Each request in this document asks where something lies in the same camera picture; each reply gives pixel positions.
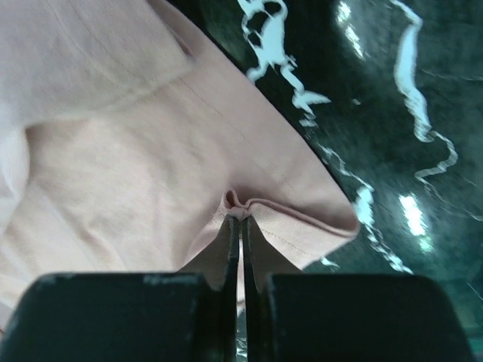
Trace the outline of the pink t shirt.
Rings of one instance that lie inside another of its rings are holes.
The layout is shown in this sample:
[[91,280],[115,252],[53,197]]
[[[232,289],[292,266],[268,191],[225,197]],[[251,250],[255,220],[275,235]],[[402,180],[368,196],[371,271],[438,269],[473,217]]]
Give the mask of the pink t shirt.
[[353,240],[303,138],[167,1],[1,3],[1,324],[39,276],[177,271],[226,215],[298,268]]

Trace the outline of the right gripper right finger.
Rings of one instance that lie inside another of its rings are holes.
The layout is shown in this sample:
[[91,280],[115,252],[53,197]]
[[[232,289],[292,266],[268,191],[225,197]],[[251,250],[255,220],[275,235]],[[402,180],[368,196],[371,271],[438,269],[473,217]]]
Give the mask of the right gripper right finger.
[[472,361],[451,301],[415,275],[304,274],[241,225],[250,361]]

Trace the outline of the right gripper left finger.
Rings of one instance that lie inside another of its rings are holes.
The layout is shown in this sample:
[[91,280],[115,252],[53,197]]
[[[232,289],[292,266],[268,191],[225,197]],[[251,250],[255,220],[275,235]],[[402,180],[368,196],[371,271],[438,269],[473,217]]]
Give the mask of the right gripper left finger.
[[238,220],[176,273],[56,273],[22,295],[3,361],[233,361]]

